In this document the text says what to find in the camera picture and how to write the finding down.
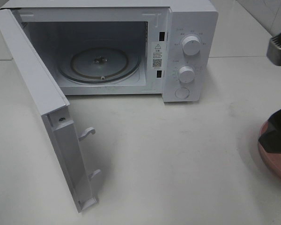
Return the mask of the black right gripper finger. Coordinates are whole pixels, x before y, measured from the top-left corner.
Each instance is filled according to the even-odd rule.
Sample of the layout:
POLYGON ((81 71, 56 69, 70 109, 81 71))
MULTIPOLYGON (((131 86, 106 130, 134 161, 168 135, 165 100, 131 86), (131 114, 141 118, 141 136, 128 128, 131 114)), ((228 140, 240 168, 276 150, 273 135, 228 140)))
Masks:
POLYGON ((259 137, 259 143, 266 152, 281 154, 281 109, 267 120, 267 129, 259 137))

